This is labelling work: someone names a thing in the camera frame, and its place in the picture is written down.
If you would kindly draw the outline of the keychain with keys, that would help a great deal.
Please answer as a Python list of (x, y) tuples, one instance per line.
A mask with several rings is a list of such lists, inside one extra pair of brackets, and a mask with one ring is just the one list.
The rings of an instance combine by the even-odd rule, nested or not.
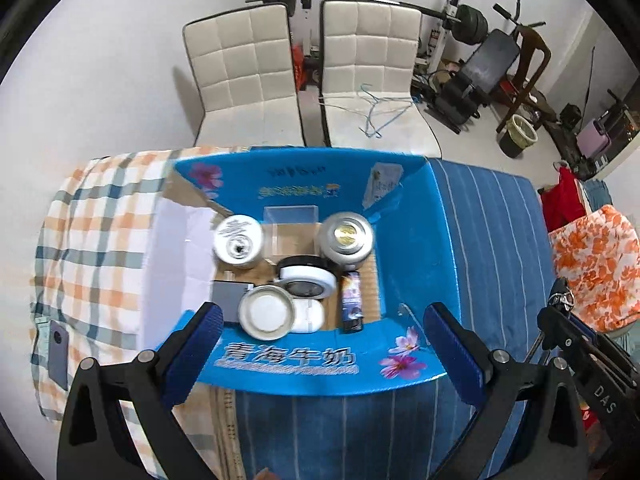
[[(547, 304), (544, 307), (563, 306), (567, 311), (572, 312), (572, 310), (574, 309), (574, 305), (575, 305), (575, 297), (572, 291), (570, 290), (570, 285), (568, 284), (567, 278), (557, 278), (552, 285), (552, 289), (551, 289), (549, 298), (547, 300)], [(530, 362), (533, 359), (534, 355), (536, 354), (537, 350), (539, 348), (542, 348), (541, 344), (543, 339), (544, 339), (544, 334), (538, 328), (538, 335), (534, 340), (534, 343), (532, 344), (532, 346), (527, 351), (526, 357), (524, 359), (525, 363)]]

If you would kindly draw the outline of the grey 65W charger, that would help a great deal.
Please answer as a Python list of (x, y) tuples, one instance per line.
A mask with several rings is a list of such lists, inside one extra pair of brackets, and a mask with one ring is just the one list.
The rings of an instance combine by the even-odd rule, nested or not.
[(213, 281), (210, 301), (221, 308), (226, 324), (239, 324), (239, 306), (255, 285), (249, 282)]

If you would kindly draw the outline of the tin lid white inside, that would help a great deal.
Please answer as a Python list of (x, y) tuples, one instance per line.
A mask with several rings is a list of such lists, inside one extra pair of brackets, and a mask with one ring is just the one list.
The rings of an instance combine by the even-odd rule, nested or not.
[(295, 321), (292, 296), (276, 285), (260, 285), (240, 301), (238, 318), (245, 333), (261, 341), (286, 336)]

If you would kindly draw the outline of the white earbuds case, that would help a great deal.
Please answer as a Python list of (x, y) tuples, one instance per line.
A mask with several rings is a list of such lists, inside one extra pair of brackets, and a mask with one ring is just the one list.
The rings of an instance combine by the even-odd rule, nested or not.
[(324, 307), (317, 299), (294, 298), (294, 321), (292, 333), (311, 334), (322, 329), (324, 324)]

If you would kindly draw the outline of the black white round tin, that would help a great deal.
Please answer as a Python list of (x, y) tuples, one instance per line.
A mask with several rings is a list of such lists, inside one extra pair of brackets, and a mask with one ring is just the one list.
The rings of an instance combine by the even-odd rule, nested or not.
[(333, 263), (312, 255), (280, 260), (276, 265), (274, 284), (297, 298), (324, 299), (337, 290)]

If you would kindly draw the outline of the clear acrylic box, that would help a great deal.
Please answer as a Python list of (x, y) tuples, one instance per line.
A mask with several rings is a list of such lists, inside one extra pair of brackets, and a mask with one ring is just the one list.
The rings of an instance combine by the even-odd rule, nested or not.
[(318, 207), (271, 206), (264, 208), (264, 256), (271, 264), (292, 256), (317, 255), (320, 226)]

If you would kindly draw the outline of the grey tin gold top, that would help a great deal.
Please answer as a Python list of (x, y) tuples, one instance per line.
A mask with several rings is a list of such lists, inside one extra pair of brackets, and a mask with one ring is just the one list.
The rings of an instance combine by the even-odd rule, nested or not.
[(345, 271), (357, 270), (373, 250), (374, 232), (361, 214), (338, 212), (321, 223), (317, 244), (322, 257)]

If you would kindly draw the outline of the orange floral cushion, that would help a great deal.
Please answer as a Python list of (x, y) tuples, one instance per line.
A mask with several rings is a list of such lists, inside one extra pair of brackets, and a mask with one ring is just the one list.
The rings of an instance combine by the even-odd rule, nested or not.
[(639, 319), (639, 237), (611, 205), (549, 234), (555, 272), (566, 278), (574, 313), (600, 333)]

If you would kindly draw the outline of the plaid checkered cloth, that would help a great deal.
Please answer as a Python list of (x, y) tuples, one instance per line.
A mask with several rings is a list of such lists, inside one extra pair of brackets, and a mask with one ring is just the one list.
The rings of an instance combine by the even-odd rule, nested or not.
[(77, 168), (50, 203), (32, 277), (32, 380), (40, 412), (62, 422), (65, 387), (49, 375), (53, 332), (62, 328), (63, 367), (73, 377), (92, 356), (102, 364), (138, 353), (143, 263), (156, 206), (175, 190), (174, 162), (215, 148), (145, 151), (93, 159)]

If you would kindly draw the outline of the blue cardboard milk box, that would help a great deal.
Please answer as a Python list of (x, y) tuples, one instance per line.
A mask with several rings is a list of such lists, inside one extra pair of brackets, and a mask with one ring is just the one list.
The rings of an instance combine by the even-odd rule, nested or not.
[(172, 162), (144, 265), (140, 349), (204, 302), (200, 381), (281, 396), (358, 396), (444, 370), (431, 343), (460, 310), (433, 163), (342, 148)]

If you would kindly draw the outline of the brown wooden chair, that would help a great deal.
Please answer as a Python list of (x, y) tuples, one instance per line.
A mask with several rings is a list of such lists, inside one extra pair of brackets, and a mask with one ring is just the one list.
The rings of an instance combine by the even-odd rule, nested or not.
[[(537, 32), (537, 28), (544, 26), (545, 22), (535, 22), (524, 25), (520, 22), (521, 0), (516, 0), (515, 12), (510, 13), (499, 3), (495, 3), (492, 8), (503, 18), (515, 25), (511, 38), (514, 42), (521, 39), (520, 56), (518, 57), (518, 68), (515, 75), (511, 78), (504, 77), (503, 81), (506, 87), (500, 86), (498, 96), (500, 101), (509, 102), (509, 109), (506, 116), (498, 125), (497, 131), (500, 132), (506, 122), (518, 111), (522, 105), (526, 105), (539, 117), (534, 120), (534, 129), (537, 130), (543, 122), (555, 122), (556, 113), (552, 110), (546, 97), (536, 89), (536, 83), (546, 70), (551, 61), (551, 50), (547, 46), (544, 38)], [(534, 54), (539, 51), (542, 54), (542, 60), (534, 71), (532, 76), (528, 76), (530, 64), (532, 64)]]

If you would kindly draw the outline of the black weight bench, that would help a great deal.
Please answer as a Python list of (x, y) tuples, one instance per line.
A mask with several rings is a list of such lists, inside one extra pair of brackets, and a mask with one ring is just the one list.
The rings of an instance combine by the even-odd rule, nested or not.
[(478, 108), (491, 102), (490, 94), (518, 58), (516, 41), (499, 29), (493, 30), (457, 72), (435, 93), (428, 111), (454, 133), (459, 134)]

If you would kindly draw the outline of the right white padded chair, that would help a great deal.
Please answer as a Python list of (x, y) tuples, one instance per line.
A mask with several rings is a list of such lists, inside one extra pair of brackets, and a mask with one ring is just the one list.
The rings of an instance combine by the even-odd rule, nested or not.
[[(397, 3), (370, 0), (326, 0), (320, 9), (319, 96), (354, 91), (370, 84), (374, 91), (411, 96), (422, 14)], [(414, 102), (382, 131), (381, 139), (362, 133), (329, 133), (322, 112), (326, 144), (384, 152), (442, 156), (435, 133)]]

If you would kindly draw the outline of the white padded chair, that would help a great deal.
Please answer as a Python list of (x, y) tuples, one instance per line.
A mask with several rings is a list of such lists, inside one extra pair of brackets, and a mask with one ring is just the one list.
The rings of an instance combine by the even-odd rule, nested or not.
[(284, 4), (201, 18), (182, 38), (204, 110), (198, 145), (305, 144)]
[[(411, 96), (422, 14), (397, 3), (370, 0), (326, 0), (320, 9), (319, 96), (354, 91), (370, 84), (374, 91)], [(435, 133), (414, 102), (382, 131), (381, 139), (362, 133), (329, 133), (322, 112), (326, 144), (384, 152), (442, 156)]]

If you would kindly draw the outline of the left white padded chair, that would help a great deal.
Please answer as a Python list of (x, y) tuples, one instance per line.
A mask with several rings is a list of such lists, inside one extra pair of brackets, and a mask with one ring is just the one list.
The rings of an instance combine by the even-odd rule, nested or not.
[(201, 18), (182, 38), (204, 110), (198, 145), (305, 144), (284, 4)]

